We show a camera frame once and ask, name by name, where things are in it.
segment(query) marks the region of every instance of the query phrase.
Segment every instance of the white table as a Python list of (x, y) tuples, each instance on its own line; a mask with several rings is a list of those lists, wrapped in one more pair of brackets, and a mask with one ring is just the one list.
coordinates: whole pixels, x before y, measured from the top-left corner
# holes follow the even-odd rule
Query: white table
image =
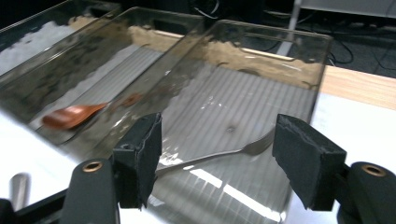
[[(368, 161), (396, 173), (396, 79), (328, 67), (312, 126), (347, 151), (346, 164)], [(30, 203), (67, 188), (77, 165), (40, 136), (0, 111), (0, 197), (8, 198), (9, 179), (19, 172), (32, 177)], [(332, 212), (305, 211), (293, 195), (286, 223), (336, 223)], [(138, 210), (121, 211), (121, 220), (159, 223)]]

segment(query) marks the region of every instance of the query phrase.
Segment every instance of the clear container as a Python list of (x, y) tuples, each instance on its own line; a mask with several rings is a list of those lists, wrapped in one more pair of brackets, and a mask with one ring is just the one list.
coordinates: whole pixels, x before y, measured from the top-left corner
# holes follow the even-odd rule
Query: clear container
[[(163, 114), (159, 167), (243, 148), (274, 129), (277, 114), (310, 120), (330, 44), (326, 35), (219, 21), (169, 73), (148, 70), (119, 97), (140, 100), (108, 108), (65, 151), (106, 158), (138, 118), (155, 112)], [(108, 135), (98, 141), (103, 127)], [(148, 211), (166, 223), (280, 223), (289, 196), (268, 147), (161, 176)]]
[[(165, 73), (202, 31), (203, 18), (199, 16), (131, 8), (34, 70), (2, 83), (0, 105), (51, 143), (60, 145), (90, 124), (56, 132), (42, 127), (43, 116), (70, 105), (110, 102), (109, 107), (115, 109), (119, 105), (113, 99), (125, 87), (157, 61), (157, 71)], [(172, 49), (178, 42), (184, 43), (183, 48)], [(169, 49), (178, 56), (162, 59)]]
[(68, 0), (0, 30), (0, 83), (32, 70), (118, 14), (119, 4)]

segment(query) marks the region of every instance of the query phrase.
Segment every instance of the orange spoon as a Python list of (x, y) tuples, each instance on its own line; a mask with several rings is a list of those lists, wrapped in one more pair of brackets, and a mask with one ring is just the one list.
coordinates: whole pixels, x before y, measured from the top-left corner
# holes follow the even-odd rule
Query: orange spoon
[(100, 105), (72, 105), (67, 108), (55, 110), (44, 116), (42, 123), (44, 126), (51, 129), (72, 129), (103, 109), (107, 104), (108, 103)]

